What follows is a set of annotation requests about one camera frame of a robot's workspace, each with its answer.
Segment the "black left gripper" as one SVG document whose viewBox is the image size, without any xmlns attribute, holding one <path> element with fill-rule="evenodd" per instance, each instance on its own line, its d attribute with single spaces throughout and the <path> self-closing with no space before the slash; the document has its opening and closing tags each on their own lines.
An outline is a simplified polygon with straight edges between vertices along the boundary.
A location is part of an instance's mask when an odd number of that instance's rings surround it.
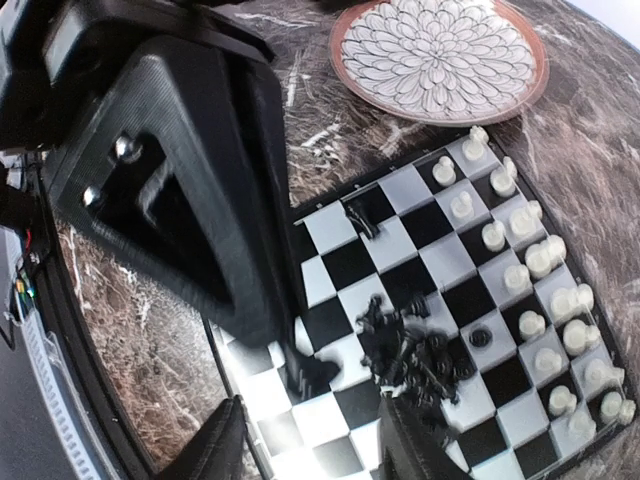
<svg viewBox="0 0 640 480">
<path fill-rule="evenodd" d="M 274 52 L 214 1 L 5 1 L 1 148 L 47 151 L 39 200 L 249 348 L 288 388 L 339 373 L 299 350 L 307 308 Z"/>
</svg>

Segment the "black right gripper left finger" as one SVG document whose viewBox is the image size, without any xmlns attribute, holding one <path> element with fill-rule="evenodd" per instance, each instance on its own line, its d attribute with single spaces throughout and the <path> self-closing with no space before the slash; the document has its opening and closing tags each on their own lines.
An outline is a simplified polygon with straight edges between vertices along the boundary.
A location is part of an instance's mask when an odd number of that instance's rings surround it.
<svg viewBox="0 0 640 480">
<path fill-rule="evenodd" d="M 232 480 L 242 472 L 247 432 L 239 395 L 223 400 L 158 479 Z"/>
</svg>

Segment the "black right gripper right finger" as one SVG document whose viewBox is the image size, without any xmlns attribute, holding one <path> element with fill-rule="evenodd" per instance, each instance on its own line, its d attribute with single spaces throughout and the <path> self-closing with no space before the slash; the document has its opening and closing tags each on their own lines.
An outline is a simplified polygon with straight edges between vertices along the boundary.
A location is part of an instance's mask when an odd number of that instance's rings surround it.
<svg viewBox="0 0 640 480">
<path fill-rule="evenodd" d="M 383 397 L 379 407 L 380 479 L 471 479 L 446 453 L 459 431 L 401 397 Z"/>
</svg>

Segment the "black white chess board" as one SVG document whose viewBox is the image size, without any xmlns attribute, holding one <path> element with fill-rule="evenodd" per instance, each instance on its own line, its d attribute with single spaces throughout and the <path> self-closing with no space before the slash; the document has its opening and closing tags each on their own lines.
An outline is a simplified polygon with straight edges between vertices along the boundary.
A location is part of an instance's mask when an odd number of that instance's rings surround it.
<svg viewBox="0 0 640 480">
<path fill-rule="evenodd" d="M 297 345 L 338 375 L 298 399 L 278 345 L 211 331 L 264 478 L 383 478 L 386 393 L 470 479 L 555 479 L 636 418 L 592 288 L 484 132 L 299 207 L 293 232 Z"/>
</svg>

